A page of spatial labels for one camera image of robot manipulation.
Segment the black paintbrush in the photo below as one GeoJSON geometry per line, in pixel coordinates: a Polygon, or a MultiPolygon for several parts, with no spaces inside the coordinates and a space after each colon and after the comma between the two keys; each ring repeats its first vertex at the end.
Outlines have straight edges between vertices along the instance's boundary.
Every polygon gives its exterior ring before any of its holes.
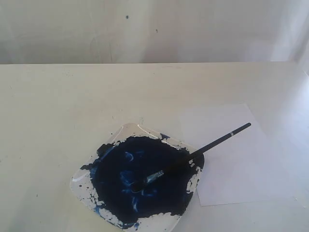
{"type": "Polygon", "coordinates": [[[131,184],[131,191],[132,192],[139,192],[142,191],[146,186],[150,185],[151,183],[155,182],[160,177],[167,175],[169,173],[175,172],[180,169],[182,166],[187,164],[189,161],[194,160],[195,158],[200,157],[206,151],[214,148],[215,146],[223,143],[224,141],[228,140],[229,138],[233,137],[234,135],[240,133],[241,131],[247,129],[252,124],[250,122],[242,125],[241,127],[231,131],[230,133],[212,141],[211,143],[207,144],[206,146],[194,151],[192,154],[187,155],[184,158],[178,159],[176,162],[170,164],[169,166],[164,167],[161,170],[158,170],[143,179],[139,179],[138,181],[131,184]]]}

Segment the white square paint plate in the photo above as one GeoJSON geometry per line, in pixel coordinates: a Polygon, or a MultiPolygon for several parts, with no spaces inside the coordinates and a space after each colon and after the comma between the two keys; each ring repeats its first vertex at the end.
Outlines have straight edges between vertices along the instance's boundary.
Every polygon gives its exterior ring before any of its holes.
{"type": "Polygon", "coordinates": [[[72,193],[124,232],[169,232],[185,213],[204,167],[200,156],[139,192],[131,185],[191,154],[177,139],[138,124],[123,125],[73,175],[72,193]]]}

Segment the white paper sheet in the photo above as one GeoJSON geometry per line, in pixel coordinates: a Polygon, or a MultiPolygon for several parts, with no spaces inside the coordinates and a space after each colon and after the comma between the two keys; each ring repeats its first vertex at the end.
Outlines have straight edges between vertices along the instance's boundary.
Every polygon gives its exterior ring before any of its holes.
{"type": "Polygon", "coordinates": [[[197,191],[202,206],[291,198],[295,188],[281,156],[245,104],[188,108],[179,116],[184,141],[201,148],[250,123],[210,149],[197,191]]]}

